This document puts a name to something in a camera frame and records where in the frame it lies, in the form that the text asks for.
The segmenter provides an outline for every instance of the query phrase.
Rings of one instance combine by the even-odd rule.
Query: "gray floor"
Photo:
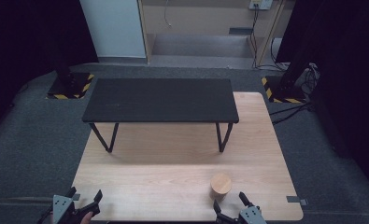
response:
[[[215,48],[202,46],[203,56],[189,50],[196,44],[184,41],[174,45],[169,42],[173,40],[164,38],[167,37],[158,40],[161,42],[157,42],[150,64],[110,61],[79,65],[72,70],[92,72],[95,79],[228,77],[234,91],[258,91],[264,98],[261,77],[281,75],[277,71],[250,69],[252,58],[246,45],[236,52],[230,47],[233,42],[243,43],[240,38],[225,39],[226,42],[220,37],[210,39],[208,44],[218,44]],[[54,79],[55,74],[50,73],[29,82],[0,125],[0,199],[51,197],[71,187],[91,132],[81,122],[81,116],[94,84],[84,99],[46,100]],[[271,113],[294,106],[268,103],[266,98],[265,102]],[[274,115],[271,120],[287,115]],[[309,201],[303,206],[304,218],[296,223],[369,223],[369,182],[352,159],[334,154],[313,112],[302,111],[275,125],[275,131],[297,194]],[[0,223],[35,223],[46,208],[38,203],[0,203]]]

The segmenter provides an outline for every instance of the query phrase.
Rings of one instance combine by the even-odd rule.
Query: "gray carpet floor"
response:
[[[267,102],[261,77],[280,74],[273,71],[96,64],[72,70],[91,72],[95,79],[228,77],[234,91],[262,93],[270,113],[296,106]],[[52,197],[71,187],[91,132],[81,117],[95,80],[84,99],[49,100],[46,94],[55,77],[50,73],[30,81],[0,124],[0,199]],[[274,115],[271,120],[289,113]],[[369,182],[354,160],[334,154],[315,113],[302,111],[275,125],[275,130],[297,194],[309,202],[303,206],[304,218],[296,223],[369,223]],[[47,207],[0,203],[0,223],[35,223]]]

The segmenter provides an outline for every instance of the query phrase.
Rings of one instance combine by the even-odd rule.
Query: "black stand base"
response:
[[[77,81],[77,86],[68,89],[62,81],[57,77],[48,91],[49,99],[79,99],[82,98],[92,82],[93,75],[90,73],[72,73]]]
[[[289,90],[280,88],[281,77],[263,77],[263,86],[269,102],[274,103],[305,103],[306,97],[301,87],[293,87]]]

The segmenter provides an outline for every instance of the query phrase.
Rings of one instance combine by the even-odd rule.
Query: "light wood tabletop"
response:
[[[122,123],[112,153],[91,132],[73,182],[81,195],[76,207],[101,189],[101,212],[92,220],[214,221],[210,180],[223,173],[232,181],[220,202],[224,215],[246,208],[238,197],[243,191],[265,220],[300,220],[301,205],[286,198],[296,192],[263,96],[235,92],[234,98],[239,123],[223,153],[215,124]],[[96,125],[109,141],[114,124]]]

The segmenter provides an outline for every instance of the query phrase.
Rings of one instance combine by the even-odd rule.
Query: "black folding table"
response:
[[[239,122],[230,79],[223,78],[99,78],[82,117],[106,151],[114,147],[122,122],[216,123],[223,152],[234,123]],[[113,122],[107,145],[94,123]],[[220,123],[228,123],[221,140]]]

